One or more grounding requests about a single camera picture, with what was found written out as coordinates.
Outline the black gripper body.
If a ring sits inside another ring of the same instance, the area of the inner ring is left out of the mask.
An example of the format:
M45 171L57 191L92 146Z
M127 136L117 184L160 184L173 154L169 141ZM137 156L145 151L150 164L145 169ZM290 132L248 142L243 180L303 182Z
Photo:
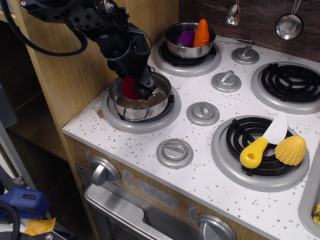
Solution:
M154 88L155 82L148 66L151 49L146 40L146 35L132 33L130 45L122 56L108 59L108 67L116 72L121 78L130 76L146 88Z

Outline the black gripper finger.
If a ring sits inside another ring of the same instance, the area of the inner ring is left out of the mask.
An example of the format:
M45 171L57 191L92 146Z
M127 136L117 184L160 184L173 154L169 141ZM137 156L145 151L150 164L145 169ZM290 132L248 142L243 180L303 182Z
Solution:
M157 87L148 88L140 83L136 83L134 88L144 100L148 100L150 96L155 96L159 92Z

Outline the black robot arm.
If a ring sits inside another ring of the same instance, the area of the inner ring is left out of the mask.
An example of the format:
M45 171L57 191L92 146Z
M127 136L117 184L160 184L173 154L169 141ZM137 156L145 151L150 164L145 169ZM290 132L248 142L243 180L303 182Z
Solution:
M152 40L128 22L125 7L119 7L112 0L22 0L20 5L43 22L66 25L81 43L80 48L72 52L52 52L35 45L23 35L11 16L7 1L2 0L0 6L5 19L27 46L45 55L67 57L82 53L91 40L99 46L112 71L121 79L128 76L136 81L130 91L136 90L144 100L158 92L148 66Z

